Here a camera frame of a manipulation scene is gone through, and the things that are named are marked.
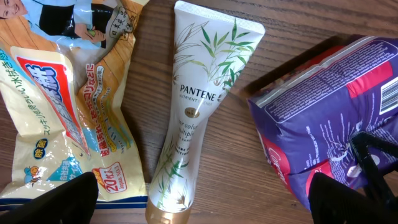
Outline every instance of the wooden table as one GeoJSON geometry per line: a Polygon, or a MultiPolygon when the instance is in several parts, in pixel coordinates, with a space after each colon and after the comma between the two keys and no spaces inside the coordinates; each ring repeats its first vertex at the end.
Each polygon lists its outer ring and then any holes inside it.
{"type": "MultiPolygon", "coordinates": [[[[150,0],[144,8],[136,30],[137,42],[122,104],[148,183],[154,174],[169,122],[174,2],[150,0]]],[[[242,96],[293,69],[302,60],[296,56],[304,52],[302,56],[313,55],[316,49],[308,49],[327,40],[318,46],[325,47],[330,37],[337,34],[398,37],[398,1],[190,2],[258,21],[267,31],[236,86],[209,120],[189,223],[311,223],[309,211],[284,188],[267,164],[242,96]]],[[[2,189],[11,181],[16,136],[2,101],[0,122],[2,189]]],[[[398,177],[389,176],[389,182],[395,191],[398,177]]],[[[92,223],[145,223],[144,212],[144,209],[97,210],[92,223]]]]}

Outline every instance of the illustrated person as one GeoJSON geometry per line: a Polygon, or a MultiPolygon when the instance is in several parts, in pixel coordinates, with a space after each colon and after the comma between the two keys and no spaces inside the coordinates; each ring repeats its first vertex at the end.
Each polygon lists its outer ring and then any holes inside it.
{"type": "Polygon", "coordinates": [[[0,17],[24,16],[32,32],[67,47],[105,49],[114,9],[91,0],[0,0],[0,17]]]}

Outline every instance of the white tube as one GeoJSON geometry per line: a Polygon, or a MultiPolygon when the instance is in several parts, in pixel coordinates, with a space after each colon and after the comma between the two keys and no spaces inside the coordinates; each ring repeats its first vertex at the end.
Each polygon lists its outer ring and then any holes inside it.
{"type": "Polygon", "coordinates": [[[169,130],[149,189],[148,223],[186,223],[209,116],[265,33],[256,22],[183,1],[175,4],[169,130]]]}

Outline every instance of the gold tube cap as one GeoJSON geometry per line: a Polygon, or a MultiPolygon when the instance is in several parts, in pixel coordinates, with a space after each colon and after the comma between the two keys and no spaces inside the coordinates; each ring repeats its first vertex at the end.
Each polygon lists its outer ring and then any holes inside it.
{"type": "Polygon", "coordinates": [[[157,208],[148,198],[145,218],[148,224],[187,224],[191,208],[189,207],[185,211],[178,213],[165,212],[157,208]]]}

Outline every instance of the purple package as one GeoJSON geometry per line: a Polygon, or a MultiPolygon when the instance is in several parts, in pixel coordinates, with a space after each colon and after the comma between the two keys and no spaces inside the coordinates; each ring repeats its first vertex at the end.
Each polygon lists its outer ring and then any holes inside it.
{"type": "MultiPolygon", "coordinates": [[[[397,55],[397,39],[363,37],[248,100],[269,163],[306,208],[316,172],[353,189],[366,185],[352,135],[366,131],[398,145],[397,55]]],[[[397,161],[369,151],[380,170],[397,161]]]]}

